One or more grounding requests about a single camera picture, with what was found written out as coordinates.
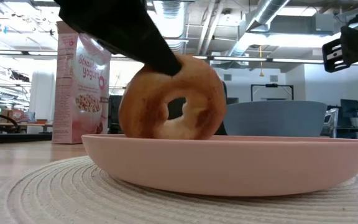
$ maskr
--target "pink plate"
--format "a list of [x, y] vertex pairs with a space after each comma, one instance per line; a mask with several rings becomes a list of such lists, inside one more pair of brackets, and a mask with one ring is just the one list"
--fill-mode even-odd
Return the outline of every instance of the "pink plate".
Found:
[[207, 141], [84, 135], [113, 177], [174, 192], [272, 196], [323, 190], [358, 174], [358, 140], [214, 136]]

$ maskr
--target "bagel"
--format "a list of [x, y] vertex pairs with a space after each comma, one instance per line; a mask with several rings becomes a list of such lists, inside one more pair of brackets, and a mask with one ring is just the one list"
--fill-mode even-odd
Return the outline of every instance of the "bagel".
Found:
[[[145, 65], [129, 82], [119, 122], [129, 138], [209, 139], [226, 113], [222, 81], [204, 61], [176, 55], [182, 64], [173, 77]], [[168, 103], [185, 97], [183, 116], [168, 120]]]

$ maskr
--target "bagel hole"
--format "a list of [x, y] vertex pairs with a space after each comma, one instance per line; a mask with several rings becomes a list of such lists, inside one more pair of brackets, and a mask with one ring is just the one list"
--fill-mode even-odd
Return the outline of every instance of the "bagel hole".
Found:
[[168, 120], [179, 118], [183, 115], [183, 105], [186, 103], [186, 98], [175, 98], [168, 103]]

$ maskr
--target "cereal box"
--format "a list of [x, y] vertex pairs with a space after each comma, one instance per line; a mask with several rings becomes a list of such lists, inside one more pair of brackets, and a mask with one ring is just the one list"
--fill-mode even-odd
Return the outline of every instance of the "cereal box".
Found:
[[108, 131], [111, 53], [87, 34], [58, 22], [55, 118], [52, 142], [81, 143]]

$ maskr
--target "woven placemat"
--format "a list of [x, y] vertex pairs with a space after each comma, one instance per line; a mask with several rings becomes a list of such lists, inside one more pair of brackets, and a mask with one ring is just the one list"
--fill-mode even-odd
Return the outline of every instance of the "woven placemat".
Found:
[[58, 161], [0, 186], [8, 223], [358, 223], [358, 176], [286, 197], [175, 194], [113, 179], [89, 159]]

